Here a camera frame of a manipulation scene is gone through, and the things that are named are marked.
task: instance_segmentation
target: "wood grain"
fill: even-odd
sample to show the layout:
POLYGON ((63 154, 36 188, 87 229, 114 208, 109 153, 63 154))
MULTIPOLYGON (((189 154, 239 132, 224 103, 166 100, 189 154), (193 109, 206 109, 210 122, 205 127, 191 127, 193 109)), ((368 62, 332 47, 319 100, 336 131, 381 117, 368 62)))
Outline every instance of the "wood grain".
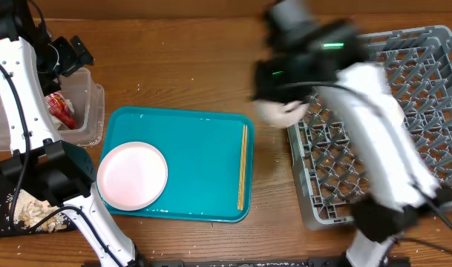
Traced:
MULTIPOLYGON (((435 24, 452 29, 452 13, 356 15, 355 20, 366 33, 435 24)), ((114 217, 148 259, 306 259, 346 249, 352 228, 310 231, 303 225, 286 132, 265 126, 249 102, 252 65, 267 56, 259 21, 78 21, 49 27, 57 35, 81 36, 95 56, 90 70, 105 89, 106 125, 125 105, 243 113, 255 123, 252 204, 242 222, 114 217)), ((97 166, 102 145, 88 148, 97 166)), ((8 156, 0 153, 0 160, 8 156)), ((407 235, 452 247, 452 233, 432 217, 407 235)), ((415 266, 452 266, 452 257, 420 245, 402 244, 393 254, 410 256, 415 266)), ((0 266, 79 266, 85 260, 96 256, 79 232, 0 239, 0 266)))
MULTIPOLYGON (((52 19, 164 19, 259 16, 275 0, 37 0, 52 19)), ((313 14, 452 12, 452 0, 304 0, 313 14)))

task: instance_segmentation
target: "gray dish rack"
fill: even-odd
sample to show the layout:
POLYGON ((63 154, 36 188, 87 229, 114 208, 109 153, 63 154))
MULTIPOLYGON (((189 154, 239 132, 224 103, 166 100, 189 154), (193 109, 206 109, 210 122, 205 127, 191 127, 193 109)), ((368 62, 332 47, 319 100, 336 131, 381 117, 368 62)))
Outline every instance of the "gray dish rack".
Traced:
MULTIPOLYGON (((361 36, 387 71, 405 112, 404 126, 432 174, 452 187, 452 32, 420 27, 361 36)), ((308 228, 349 224, 349 204, 363 196, 368 175, 343 122, 319 99, 288 128, 293 177, 308 228)), ((452 202, 445 209, 452 209, 452 202)))

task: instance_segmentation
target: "wooden tabletop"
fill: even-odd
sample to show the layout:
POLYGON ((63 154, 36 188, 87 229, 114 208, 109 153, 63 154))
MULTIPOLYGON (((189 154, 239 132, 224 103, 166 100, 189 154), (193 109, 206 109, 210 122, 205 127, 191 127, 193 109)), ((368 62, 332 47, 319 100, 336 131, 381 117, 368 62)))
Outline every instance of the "wooden tabletop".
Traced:
MULTIPOLYGON (((436 24, 452 30, 452 13, 354 19, 365 33, 436 24)), ((304 226, 286 131, 263 124, 249 102, 252 64, 267 56, 265 31, 256 18, 52 21, 48 27, 57 36, 81 36, 96 58, 89 69, 105 89, 105 125, 112 112, 125 105, 243 113, 255 123, 252 204, 242 222, 114 216, 148 259, 305 260, 347 248, 352 228, 310 231, 304 226)), ((97 166, 102 145, 88 148, 97 166)), ((9 156, 0 153, 0 160, 9 156)), ((433 217, 407 235, 452 247, 452 233, 433 217)), ((392 253, 410 256, 415 266, 452 266, 452 257, 413 243, 392 253)), ((96 260, 96 255, 78 231, 0 239, 0 266, 79 266, 86 260, 96 260)))

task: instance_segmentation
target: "chopsticks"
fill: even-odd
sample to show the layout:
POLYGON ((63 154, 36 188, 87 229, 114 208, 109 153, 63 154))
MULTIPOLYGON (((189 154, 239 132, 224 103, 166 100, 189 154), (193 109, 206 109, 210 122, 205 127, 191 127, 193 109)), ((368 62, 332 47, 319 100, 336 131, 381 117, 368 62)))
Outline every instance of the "chopsticks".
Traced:
POLYGON ((238 196, 238 210, 243 210, 243 198, 245 194, 246 182, 246 158, 247 158, 247 126, 242 128, 242 150, 240 153, 240 178, 239 178, 239 196, 238 196))

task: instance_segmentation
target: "red wrapper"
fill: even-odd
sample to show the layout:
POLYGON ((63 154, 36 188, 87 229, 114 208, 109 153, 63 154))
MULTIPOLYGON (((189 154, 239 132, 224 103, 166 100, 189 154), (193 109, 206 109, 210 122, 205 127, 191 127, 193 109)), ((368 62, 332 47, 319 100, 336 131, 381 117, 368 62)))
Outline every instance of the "red wrapper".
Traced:
POLYGON ((72 118, 72 112, 60 92, 55 92, 45 97, 49 105, 49 113, 73 130, 76 122, 72 118))

